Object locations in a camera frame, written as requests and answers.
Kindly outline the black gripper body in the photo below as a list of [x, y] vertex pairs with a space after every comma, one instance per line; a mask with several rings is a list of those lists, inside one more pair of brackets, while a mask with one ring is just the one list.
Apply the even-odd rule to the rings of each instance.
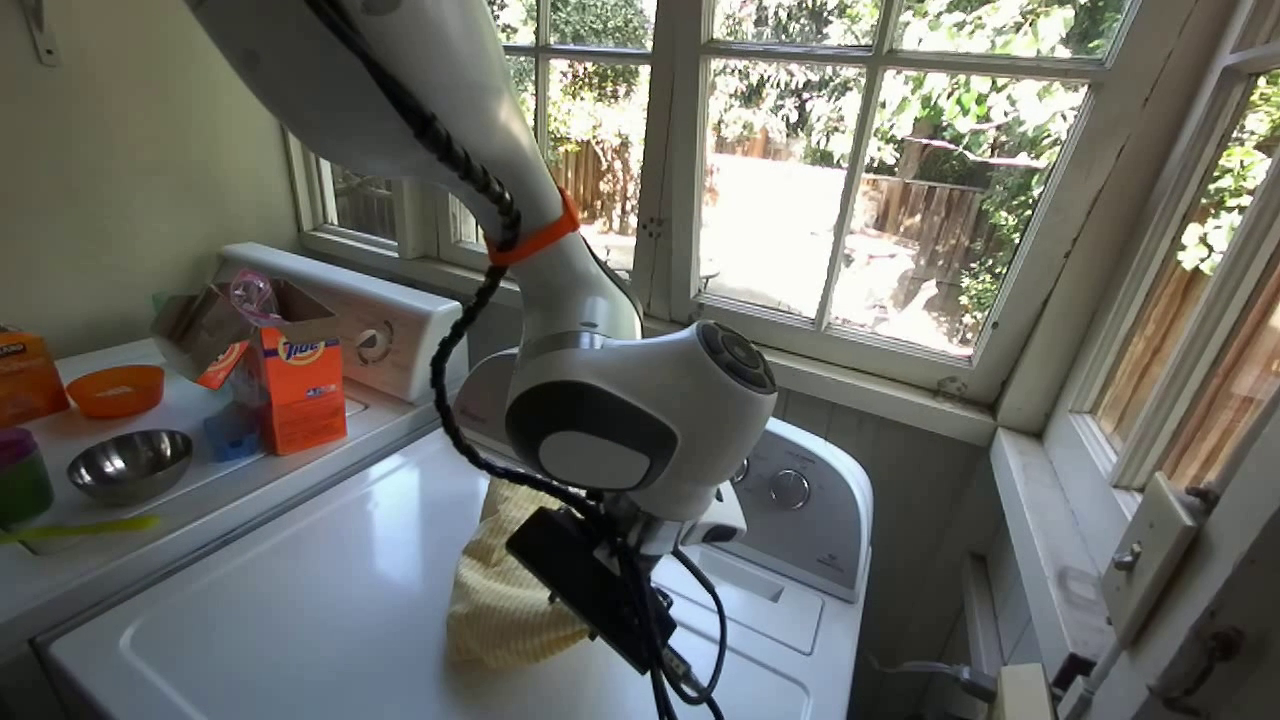
[[634, 673], [656, 673], [677, 631], [646, 571], [569, 506], [535, 506], [505, 548]]

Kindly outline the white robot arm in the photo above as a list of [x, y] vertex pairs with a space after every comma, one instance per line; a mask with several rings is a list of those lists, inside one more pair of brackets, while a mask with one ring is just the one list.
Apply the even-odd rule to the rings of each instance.
[[704, 518], [774, 404], [766, 358], [697, 320], [646, 335], [584, 240], [509, 83], [484, 0], [187, 0], [252, 94], [312, 151], [443, 185], [484, 229], [488, 285], [513, 278], [525, 335], [468, 381], [494, 409], [452, 419], [475, 467], [557, 502], [517, 559], [633, 668], [670, 619], [646, 566]]

